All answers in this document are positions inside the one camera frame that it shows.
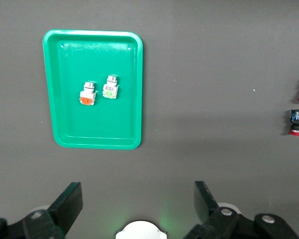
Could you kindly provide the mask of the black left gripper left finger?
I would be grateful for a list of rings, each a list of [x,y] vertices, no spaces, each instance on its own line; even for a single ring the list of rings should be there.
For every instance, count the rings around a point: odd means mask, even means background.
[[[83,208],[80,182],[72,182],[47,208],[9,225],[0,218],[0,239],[64,239]]]

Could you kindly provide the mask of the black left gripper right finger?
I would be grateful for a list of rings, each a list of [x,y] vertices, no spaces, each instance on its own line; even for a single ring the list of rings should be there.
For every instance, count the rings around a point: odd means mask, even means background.
[[[228,206],[219,206],[203,181],[196,181],[194,207],[201,223],[186,239],[298,239],[299,236],[281,217],[261,213],[253,220]]]

